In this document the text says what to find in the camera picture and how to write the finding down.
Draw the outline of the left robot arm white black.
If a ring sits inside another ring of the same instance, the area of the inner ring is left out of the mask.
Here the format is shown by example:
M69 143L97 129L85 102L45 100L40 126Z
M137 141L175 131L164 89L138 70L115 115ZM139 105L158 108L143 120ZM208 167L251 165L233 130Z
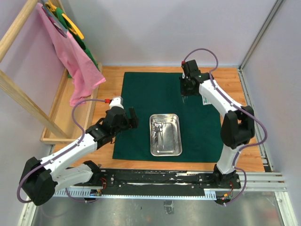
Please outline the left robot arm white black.
M101 175L94 162L86 161L73 168L70 165L112 143L118 133L137 128L138 124L139 119L134 108L130 107L126 112L120 106L111 107L104 118L90 126L82 136L65 148L40 160L36 157L27 160L17 190L23 190L28 195L28 202L40 206L49 201L57 191L72 185L98 185Z

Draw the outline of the steel instrument tray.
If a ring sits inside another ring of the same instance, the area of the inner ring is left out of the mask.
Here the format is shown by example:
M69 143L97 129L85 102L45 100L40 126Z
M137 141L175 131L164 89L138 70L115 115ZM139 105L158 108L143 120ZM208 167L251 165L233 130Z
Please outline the steel instrument tray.
M158 149L151 145L151 123L154 121L166 122L166 126L163 128L164 150L160 138ZM153 114L150 116L150 153L156 157L179 156L182 154L179 117L176 114Z

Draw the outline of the blue suture packet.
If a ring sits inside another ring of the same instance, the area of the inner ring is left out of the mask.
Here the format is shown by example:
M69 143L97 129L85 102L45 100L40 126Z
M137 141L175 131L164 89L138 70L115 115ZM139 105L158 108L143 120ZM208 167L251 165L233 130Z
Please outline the blue suture packet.
M202 103L203 105L211 105L211 103L205 97L202 97Z

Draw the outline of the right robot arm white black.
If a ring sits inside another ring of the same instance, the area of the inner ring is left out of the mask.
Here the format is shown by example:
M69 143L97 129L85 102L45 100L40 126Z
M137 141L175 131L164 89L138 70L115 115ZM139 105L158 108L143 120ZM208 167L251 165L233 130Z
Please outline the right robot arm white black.
M220 136L223 142L221 156L214 166L213 183L218 188L230 185L236 173L239 149L254 137L254 111L242 106L221 89L210 73L202 73L195 60L182 61L181 95L206 98L223 117Z

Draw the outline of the steel surgical scissors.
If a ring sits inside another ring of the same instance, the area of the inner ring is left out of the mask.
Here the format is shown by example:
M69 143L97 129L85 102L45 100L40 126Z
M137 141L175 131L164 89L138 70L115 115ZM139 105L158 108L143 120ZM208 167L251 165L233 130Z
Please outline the steel surgical scissors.
M163 128L166 126L164 121L154 121L151 123L151 145L159 147L159 138L161 139L162 149L165 149L164 138L163 138Z

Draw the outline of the dark green surgical cloth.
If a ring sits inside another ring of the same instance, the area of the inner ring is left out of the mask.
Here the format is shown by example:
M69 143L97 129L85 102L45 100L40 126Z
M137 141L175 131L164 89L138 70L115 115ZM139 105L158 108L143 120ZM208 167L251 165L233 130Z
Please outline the dark green surgical cloth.
M203 105L201 96L189 96L185 104L180 92L181 73L124 74L121 96L125 110L135 109L136 129L116 138L113 158L135 161L217 162L223 143L220 114L212 105ZM179 117L182 154L155 157L150 152L150 116L174 113Z

